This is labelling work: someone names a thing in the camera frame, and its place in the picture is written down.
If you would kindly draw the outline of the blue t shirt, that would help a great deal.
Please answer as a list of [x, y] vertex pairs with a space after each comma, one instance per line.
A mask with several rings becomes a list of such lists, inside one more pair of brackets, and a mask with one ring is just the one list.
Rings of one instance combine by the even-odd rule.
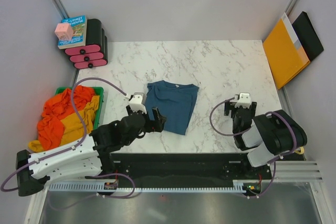
[[166, 117], [164, 130], [185, 135], [196, 105], [199, 87], [162, 80], [148, 83], [147, 88], [146, 109], [152, 112], [152, 108], [158, 107], [160, 114]]

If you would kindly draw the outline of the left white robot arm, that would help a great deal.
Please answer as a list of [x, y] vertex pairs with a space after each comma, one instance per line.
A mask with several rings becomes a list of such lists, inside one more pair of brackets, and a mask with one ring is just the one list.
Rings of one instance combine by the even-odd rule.
[[158, 108], [152, 108], [153, 119], [147, 113], [133, 112], [129, 106], [127, 112], [128, 115], [121, 120], [98, 127], [85, 139], [40, 153], [19, 151], [16, 154], [18, 195], [36, 194], [46, 185], [63, 179], [111, 178], [115, 165], [110, 153], [129, 146], [146, 133], [162, 132], [166, 122]]

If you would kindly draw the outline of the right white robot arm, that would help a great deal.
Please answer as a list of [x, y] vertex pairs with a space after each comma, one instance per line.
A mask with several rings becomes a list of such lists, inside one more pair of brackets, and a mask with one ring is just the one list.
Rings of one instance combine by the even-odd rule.
[[304, 129], [284, 110], [256, 115], [256, 106], [256, 102], [249, 105], [237, 101], [224, 103], [224, 115], [233, 120], [236, 147], [249, 150], [240, 166], [241, 174], [248, 179], [259, 173], [259, 167], [292, 154], [308, 141]]

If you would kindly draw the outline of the green plastic bin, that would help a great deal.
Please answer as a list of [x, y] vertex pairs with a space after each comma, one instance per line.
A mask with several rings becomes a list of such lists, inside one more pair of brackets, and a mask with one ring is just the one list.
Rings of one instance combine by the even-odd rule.
[[[60, 99], [59, 108], [56, 109], [56, 115], [59, 120], [62, 120], [68, 115], [75, 113], [72, 107], [70, 95], [71, 95], [71, 89], [69, 87], [58, 88], [55, 93], [55, 97], [57, 99], [58, 98]], [[78, 112], [82, 110], [95, 95], [98, 95], [100, 98], [99, 98], [99, 108], [96, 114], [93, 130], [98, 127], [100, 120], [100, 114], [103, 102], [103, 88], [101, 87], [93, 88], [79, 85], [75, 88], [73, 95], [75, 106]]]

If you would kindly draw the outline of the orange folder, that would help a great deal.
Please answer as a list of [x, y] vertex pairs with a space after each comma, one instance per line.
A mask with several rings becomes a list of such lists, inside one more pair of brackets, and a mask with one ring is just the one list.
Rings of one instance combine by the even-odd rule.
[[263, 48], [278, 90], [310, 63], [287, 14], [276, 23]]

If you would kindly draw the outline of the yellow t shirt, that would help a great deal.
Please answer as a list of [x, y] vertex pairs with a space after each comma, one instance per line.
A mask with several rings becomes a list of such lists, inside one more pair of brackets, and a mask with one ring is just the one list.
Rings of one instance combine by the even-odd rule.
[[90, 133], [94, 128], [99, 98], [98, 95], [93, 96], [91, 101], [79, 111], [84, 124], [75, 113], [62, 120], [53, 116], [50, 124], [38, 130], [38, 139], [29, 142], [28, 148], [35, 153], [48, 151], [80, 139], [84, 136], [84, 130]]

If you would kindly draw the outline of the yellow mug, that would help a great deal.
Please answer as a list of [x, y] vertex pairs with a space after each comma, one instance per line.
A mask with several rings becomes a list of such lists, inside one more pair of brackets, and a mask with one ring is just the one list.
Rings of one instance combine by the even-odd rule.
[[298, 155], [303, 155], [305, 153], [305, 149], [303, 146], [297, 148], [294, 153], [298, 154]]

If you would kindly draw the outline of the pink black drawer unit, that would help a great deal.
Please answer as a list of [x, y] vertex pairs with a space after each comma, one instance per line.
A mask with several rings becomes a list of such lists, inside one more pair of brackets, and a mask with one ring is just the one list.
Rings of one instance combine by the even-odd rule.
[[105, 31], [98, 19], [87, 21], [86, 44], [64, 50], [76, 69], [92, 69], [108, 63], [108, 46]]

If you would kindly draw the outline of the orange t shirt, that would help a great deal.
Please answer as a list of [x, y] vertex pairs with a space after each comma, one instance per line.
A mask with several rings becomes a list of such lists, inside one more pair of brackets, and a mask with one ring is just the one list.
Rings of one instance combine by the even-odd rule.
[[71, 89], [66, 88], [62, 93], [47, 100], [37, 123], [38, 139], [29, 142], [28, 147], [33, 152], [48, 151], [53, 148], [80, 139], [84, 129], [88, 133], [93, 130], [100, 97], [91, 87], [77, 86], [73, 99], [82, 117], [81, 123], [71, 103]]

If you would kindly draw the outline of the black folder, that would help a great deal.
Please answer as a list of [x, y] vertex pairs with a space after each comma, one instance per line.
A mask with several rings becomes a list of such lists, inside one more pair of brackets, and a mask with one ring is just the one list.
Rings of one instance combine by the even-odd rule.
[[324, 47], [311, 23], [308, 14], [304, 11], [292, 23], [301, 45], [303, 46], [310, 61], [316, 59], [323, 51]]

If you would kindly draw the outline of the blue storey treehouse book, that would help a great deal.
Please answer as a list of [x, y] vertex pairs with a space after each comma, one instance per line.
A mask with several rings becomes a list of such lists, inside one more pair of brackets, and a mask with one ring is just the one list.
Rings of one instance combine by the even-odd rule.
[[60, 23], [69, 23], [73, 29], [73, 37], [71, 40], [58, 40], [59, 49], [67, 49], [86, 45], [87, 19], [85, 15], [66, 18]]

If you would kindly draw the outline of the pink cube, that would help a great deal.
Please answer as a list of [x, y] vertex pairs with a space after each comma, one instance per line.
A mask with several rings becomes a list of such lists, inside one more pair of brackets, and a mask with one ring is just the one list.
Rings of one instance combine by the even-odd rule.
[[55, 29], [55, 35], [61, 41], [71, 40], [73, 37], [74, 31], [72, 26], [69, 23], [59, 23]]

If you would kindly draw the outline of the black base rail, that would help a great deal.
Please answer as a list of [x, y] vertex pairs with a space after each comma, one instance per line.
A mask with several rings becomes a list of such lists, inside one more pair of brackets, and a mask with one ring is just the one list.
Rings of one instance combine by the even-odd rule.
[[271, 179], [267, 165], [247, 170], [246, 154], [127, 154], [104, 158], [101, 175], [117, 178], [123, 186], [232, 186], [234, 180]]

